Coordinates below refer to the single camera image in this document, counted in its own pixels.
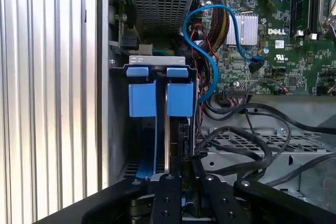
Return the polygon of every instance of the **capacitor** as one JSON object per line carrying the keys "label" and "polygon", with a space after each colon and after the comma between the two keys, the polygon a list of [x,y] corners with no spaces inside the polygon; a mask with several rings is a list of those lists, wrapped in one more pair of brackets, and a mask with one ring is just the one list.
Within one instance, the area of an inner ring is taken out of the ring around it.
{"label": "capacitor", "polygon": [[269,49],[268,49],[268,47],[264,47],[264,48],[261,48],[261,49],[259,50],[259,54],[260,54],[260,55],[266,56],[266,55],[268,55],[268,53],[269,53]]}
{"label": "capacitor", "polygon": [[264,53],[264,54],[268,54],[268,53],[269,53],[269,49],[268,49],[268,47],[264,47],[264,48],[263,48],[263,53]]}

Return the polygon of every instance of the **microchip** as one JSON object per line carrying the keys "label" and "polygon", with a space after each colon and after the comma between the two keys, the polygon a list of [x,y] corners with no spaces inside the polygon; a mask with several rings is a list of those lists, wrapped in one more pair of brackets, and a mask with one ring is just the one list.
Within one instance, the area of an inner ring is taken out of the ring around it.
{"label": "microchip", "polygon": [[307,58],[307,63],[308,64],[313,64],[314,58],[313,57],[308,57]]}
{"label": "microchip", "polygon": [[288,83],[289,83],[289,85],[291,85],[291,86],[295,86],[295,85],[296,85],[296,82],[297,82],[296,77],[289,77],[289,78],[288,78]]}
{"label": "microchip", "polygon": [[260,41],[259,45],[260,47],[268,47],[268,41]]}

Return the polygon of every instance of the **corrugated metal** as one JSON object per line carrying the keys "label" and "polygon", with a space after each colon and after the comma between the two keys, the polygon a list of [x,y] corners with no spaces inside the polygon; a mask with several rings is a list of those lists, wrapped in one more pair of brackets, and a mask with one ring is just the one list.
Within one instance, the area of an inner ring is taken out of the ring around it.
{"label": "corrugated metal", "polygon": [[97,0],[0,0],[0,223],[98,190]]}

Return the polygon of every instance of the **grid pattern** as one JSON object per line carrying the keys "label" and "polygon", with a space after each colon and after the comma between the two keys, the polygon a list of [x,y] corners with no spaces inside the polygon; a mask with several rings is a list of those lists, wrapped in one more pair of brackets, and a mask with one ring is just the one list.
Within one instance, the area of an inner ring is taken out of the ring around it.
{"label": "grid pattern", "polygon": [[[139,169],[139,161],[131,161],[124,174],[124,178],[134,177]],[[156,173],[164,172],[164,164],[163,162],[158,162],[156,164]]]}
{"label": "grid pattern", "polygon": [[133,0],[145,31],[177,32],[192,0]]}
{"label": "grid pattern", "polygon": [[[261,135],[259,136],[262,140],[264,140],[272,150],[276,151],[280,149],[284,142],[286,141],[285,136],[278,135]],[[318,135],[295,135],[292,136],[290,144],[285,149],[285,152],[336,152],[336,148],[322,144],[318,141]],[[215,139],[218,144],[227,146],[227,147],[235,147],[241,149],[247,149],[254,152],[262,152],[259,146],[254,143],[247,141],[246,139],[237,136],[235,134],[224,133],[217,136]]]}

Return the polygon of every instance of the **wire bundle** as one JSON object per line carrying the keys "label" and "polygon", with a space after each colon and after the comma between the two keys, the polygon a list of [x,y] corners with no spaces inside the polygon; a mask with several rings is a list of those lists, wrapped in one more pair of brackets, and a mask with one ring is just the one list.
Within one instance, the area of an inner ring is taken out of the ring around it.
{"label": "wire bundle", "polygon": [[[226,5],[226,0],[212,0],[214,4]],[[224,43],[227,33],[229,31],[229,15],[224,9],[214,9],[211,20],[211,28],[208,33],[208,38],[211,43],[212,50],[216,52],[218,48]],[[205,51],[212,53],[209,45],[204,41],[200,47]]]}

